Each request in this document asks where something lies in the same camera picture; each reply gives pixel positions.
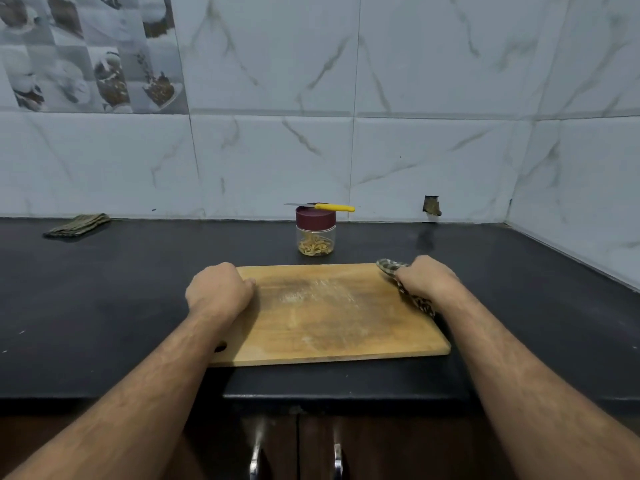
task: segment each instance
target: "person's right hand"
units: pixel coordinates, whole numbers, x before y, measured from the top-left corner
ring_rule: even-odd
[[[435,303],[444,294],[462,286],[450,268],[429,256],[418,256],[411,266],[396,270],[396,278],[409,293]]]
[[[254,290],[253,278],[243,280],[236,266],[224,262],[196,274],[185,297],[190,315],[205,314],[233,321],[249,304]]]

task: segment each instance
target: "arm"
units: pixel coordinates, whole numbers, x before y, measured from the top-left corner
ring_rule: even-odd
[[[540,362],[448,267],[420,256],[396,276],[442,312],[519,478],[640,478],[640,438]]]
[[[222,263],[187,288],[189,316],[89,411],[7,478],[156,479],[176,446],[221,334],[255,282]]]

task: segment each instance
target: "cutting board handle hole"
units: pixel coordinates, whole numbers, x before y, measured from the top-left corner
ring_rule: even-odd
[[[223,350],[225,350],[227,348],[227,343],[223,340],[222,342],[220,342],[218,344],[218,346],[216,347],[216,349],[213,351],[214,354],[217,354],[218,352],[222,352]]]

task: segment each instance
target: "maroon jar lid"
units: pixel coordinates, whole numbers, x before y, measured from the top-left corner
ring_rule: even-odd
[[[296,226],[299,229],[315,231],[331,229],[331,227],[335,226],[335,211],[314,209],[313,207],[297,207]]]

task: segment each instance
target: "countertop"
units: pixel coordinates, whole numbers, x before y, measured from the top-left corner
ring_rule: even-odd
[[[205,266],[410,262],[429,254],[524,345],[604,409],[640,413],[640,294],[504,225],[339,223],[310,258],[290,222],[114,221],[74,241],[55,219],[0,219],[0,405],[94,400],[184,319]],[[288,411],[474,408],[443,357],[210,369],[198,403]]]

